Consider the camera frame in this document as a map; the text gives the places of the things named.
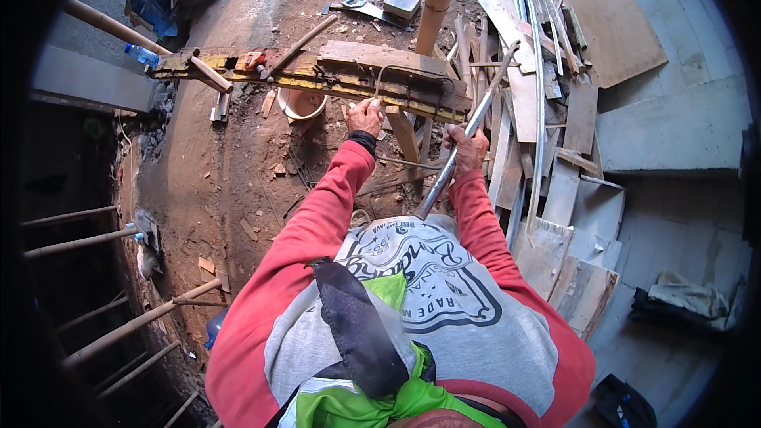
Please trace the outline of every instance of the man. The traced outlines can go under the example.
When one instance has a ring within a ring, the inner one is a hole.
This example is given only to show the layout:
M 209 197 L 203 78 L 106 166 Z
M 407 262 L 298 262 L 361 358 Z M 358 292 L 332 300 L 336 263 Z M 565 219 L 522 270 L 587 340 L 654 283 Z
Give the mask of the man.
M 483 133 L 444 135 L 458 148 L 456 224 L 431 214 L 348 229 L 382 118 L 378 100 L 348 111 L 348 140 L 231 306 L 205 377 L 222 423 L 565 425 L 595 359 L 508 251 Z

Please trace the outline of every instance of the wooden stake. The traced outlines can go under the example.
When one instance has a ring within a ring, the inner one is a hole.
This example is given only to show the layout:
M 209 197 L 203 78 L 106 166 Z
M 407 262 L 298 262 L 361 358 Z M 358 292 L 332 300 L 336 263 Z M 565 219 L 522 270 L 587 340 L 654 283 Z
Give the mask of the wooden stake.
M 214 279 L 214 281 L 209 281 L 208 283 L 203 284 L 202 286 L 189 290 L 188 292 L 183 294 L 182 297 L 192 300 L 193 298 L 201 296 L 205 292 L 215 290 L 221 286 L 222 286 L 222 281 L 219 278 L 216 278 Z M 173 303 L 172 301 L 169 301 L 169 302 L 165 302 L 161 306 L 158 306 L 156 309 L 151 309 L 145 314 L 139 315 L 138 317 L 132 319 L 126 324 L 120 326 L 119 328 L 114 329 L 113 331 L 110 331 L 108 334 L 104 335 L 103 337 L 96 339 L 90 344 L 82 347 L 80 350 L 77 350 L 72 355 L 63 359 L 63 362 L 62 362 L 63 367 L 65 369 L 71 369 L 72 367 L 78 366 L 80 363 L 83 363 L 85 360 L 90 359 L 90 357 L 94 356 L 96 353 L 100 352 L 106 347 L 109 347 L 115 344 L 122 338 L 125 338 L 131 333 L 137 331 L 139 328 L 147 325 L 149 322 L 155 321 L 156 319 L 159 319 L 161 316 L 165 314 L 169 314 L 170 312 L 172 312 L 174 309 L 177 309 L 177 308 L 179 308 L 177 304 Z

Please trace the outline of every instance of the wooden handle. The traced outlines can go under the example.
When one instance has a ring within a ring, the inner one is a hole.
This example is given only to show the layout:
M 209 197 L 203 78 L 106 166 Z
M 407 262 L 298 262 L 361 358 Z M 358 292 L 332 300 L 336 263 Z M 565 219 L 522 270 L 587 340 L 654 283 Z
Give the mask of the wooden handle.
M 105 33 L 111 34 L 114 37 L 119 38 L 119 40 L 123 40 L 124 42 L 138 45 L 159 55 L 168 55 L 172 53 L 159 44 L 148 40 L 135 30 L 130 29 L 127 25 L 117 22 L 108 15 L 98 12 L 96 9 L 87 4 L 83 4 L 79 0 L 66 0 L 63 3 L 63 11 L 76 19 L 80 19 L 82 22 L 89 23 L 96 29 L 101 29 Z M 200 61 L 196 57 L 193 57 L 191 61 L 201 73 L 206 75 L 207 78 L 214 83 L 212 88 L 219 92 L 231 92 L 233 90 L 233 84 L 221 77 L 219 73 L 214 71 L 209 65 Z

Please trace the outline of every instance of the plywood sheet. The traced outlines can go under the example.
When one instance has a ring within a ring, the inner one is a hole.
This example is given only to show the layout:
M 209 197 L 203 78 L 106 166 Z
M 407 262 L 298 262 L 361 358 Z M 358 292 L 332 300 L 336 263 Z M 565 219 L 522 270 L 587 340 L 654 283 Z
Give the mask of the plywood sheet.
M 537 218 L 537 226 L 526 235 L 526 223 L 521 222 L 515 239 L 515 263 L 526 282 L 545 300 L 553 293 L 573 229 Z
M 552 306 L 582 340 L 600 321 L 614 293 L 618 274 L 567 256 L 549 297 Z
M 648 18 L 635 0 L 563 0 L 573 7 L 587 41 L 582 58 L 593 63 L 592 83 L 610 88 L 668 62 Z
M 581 180 L 571 225 L 615 240 L 623 218 L 624 203 L 623 188 Z

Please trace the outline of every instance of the wooden plank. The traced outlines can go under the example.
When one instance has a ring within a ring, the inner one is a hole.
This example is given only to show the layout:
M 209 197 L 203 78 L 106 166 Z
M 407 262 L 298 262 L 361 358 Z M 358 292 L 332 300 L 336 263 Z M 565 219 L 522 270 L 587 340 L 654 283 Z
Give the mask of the wooden plank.
M 573 229 L 537 218 L 529 239 L 526 223 L 520 222 L 513 251 L 515 263 L 526 282 L 545 300 L 553 293 L 572 235 Z
M 558 147 L 557 154 L 558 154 L 558 157 L 564 158 L 565 160 L 567 160 L 571 164 L 574 164 L 575 166 L 585 168 L 591 173 L 597 173 L 600 171 L 600 167 L 597 164 L 595 164 L 594 162 L 590 160 L 586 160 L 584 157 L 581 157 L 581 154 L 576 152 L 575 150 Z
M 399 106 L 386 106 L 386 117 L 394 130 L 394 137 L 402 149 L 404 158 L 410 162 L 418 162 L 418 143 L 415 139 L 415 129 Z
M 568 256 L 609 271 L 616 270 L 623 243 L 574 227 Z
M 277 91 L 270 90 L 267 92 L 267 95 L 264 97 L 264 102 L 262 103 L 262 115 L 264 119 L 267 119 L 270 116 L 270 110 L 272 109 L 272 103 L 275 102 L 276 94 L 277 94 Z
M 626 192 L 621 188 L 581 180 L 571 224 L 587 232 L 615 240 L 618 236 Z
M 572 78 L 568 92 L 568 117 L 563 147 L 582 154 L 592 152 L 597 119 L 597 87 L 590 82 Z
M 404 65 L 418 70 L 430 71 L 440 75 L 447 74 L 447 62 L 432 57 L 405 52 L 395 48 L 371 45 L 360 42 L 338 42 L 328 40 L 319 49 L 320 60 L 330 61 L 356 61 L 361 65 L 378 67 L 379 69 L 390 64 Z
M 648 18 L 635 0 L 563 0 L 584 29 L 592 83 L 610 88 L 668 62 Z
M 562 160 L 555 162 L 542 218 L 560 226 L 571 224 L 580 181 L 578 170 L 578 167 L 569 162 Z
M 497 206 L 512 210 L 515 195 L 518 194 L 520 177 L 523 176 L 523 166 L 520 164 L 520 148 L 518 141 L 513 136 L 509 139 L 508 158 L 505 161 L 505 170 L 502 172 L 502 182 L 497 194 Z
M 588 340 L 612 297 L 619 275 L 566 256 L 549 304 L 582 340 Z
M 433 44 L 433 58 L 439 61 L 447 61 L 447 55 L 442 52 L 436 43 Z M 447 76 L 452 80 L 460 80 L 460 77 L 454 72 L 454 68 L 452 68 L 449 62 L 447 62 Z
M 446 161 L 447 159 L 443 158 L 434 160 L 428 164 L 430 166 L 441 166 Z M 366 181 L 362 188 L 359 189 L 359 192 L 357 192 L 356 196 L 360 197 L 362 195 L 372 194 L 373 192 L 382 191 L 388 187 L 395 187 L 397 185 L 406 184 L 408 182 L 418 181 L 421 178 L 435 176 L 438 173 L 438 170 L 432 170 L 430 168 L 408 167 L 399 172 L 395 172 L 390 176 L 373 178 Z
M 537 62 L 534 60 L 533 49 L 524 40 L 523 33 L 518 30 L 518 24 L 508 12 L 508 6 L 504 0 L 478 0 L 481 7 L 486 11 L 489 20 L 499 32 L 502 42 L 510 46 L 516 40 L 520 40 L 520 46 L 515 52 L 514 59 L 520 63 L 520 71 L 534 73 L 537 71 Z

